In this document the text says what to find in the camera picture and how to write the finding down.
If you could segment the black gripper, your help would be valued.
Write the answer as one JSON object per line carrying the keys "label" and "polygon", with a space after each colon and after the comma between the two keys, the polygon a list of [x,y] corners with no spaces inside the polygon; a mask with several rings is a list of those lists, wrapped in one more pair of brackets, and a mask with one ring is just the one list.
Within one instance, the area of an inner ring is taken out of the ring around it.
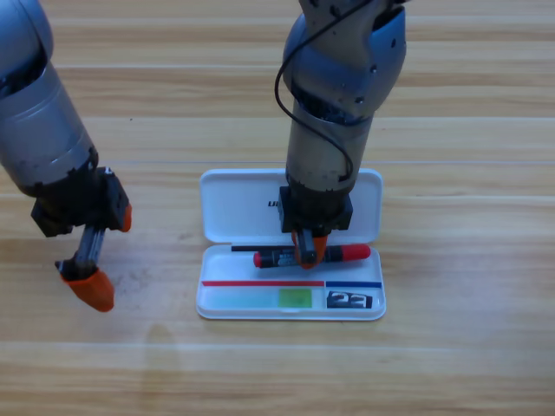
{"label": "black gripper", "polygon": [[72,169],[49,184],[33,174],[29,195],[35,199],[31,217],[45,237],[84,227],[75,254],[69,260],[56,261],[55,266],[81,301],[99,312],[110,311],[114,286],[97,261],[105,231],[129,232],[132,226],[132,206],[117,176],[104,166]]}
{"label": "black gripper", "polygon": [[279,188],[280,229],[291,234],[295,258],[303,270],[323,261],[332,231],[349,228],[353,214],[351,190],[317,192],[302,185]]}

